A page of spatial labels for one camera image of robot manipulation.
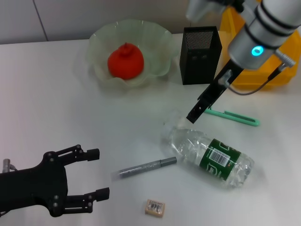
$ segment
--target white wall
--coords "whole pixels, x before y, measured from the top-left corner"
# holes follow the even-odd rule
[[[0,44],[46,41],[32,0],[0,0]]]
[[[87,39],[101,26],[135,18],[159,23],[173,33],[190,26],[188,0],[35,0],[49,40]],[[202,25],[220,25],[221,17]]]

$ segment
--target white table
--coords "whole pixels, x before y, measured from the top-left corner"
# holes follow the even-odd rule
[[[182,35],[174,37],[180,48]],[[69,195],[109,186],[110,199],[94,202],[92,214],[59,218],[41,206],[14,210],[0,218],[2,226],[301,225],[301,74],[273,92],[226,91],[214,104],[260,119],[259,127],[207,114],[195,123],[255,160],[241,189],[224,190],[217,179],[179,165],[112,183],[112,171],[165,158],[164,119],[173,109],[187,114],[206,85],[183,86],[177,57],[169,79],[129,92],[103,89],[89,75],[87,46],[87,40],[0,46],[0,158],[25,169],[48,151],[99,148],[100,160],[66,167]],[[147,199],[166,203],[162,219],[144,214]]]

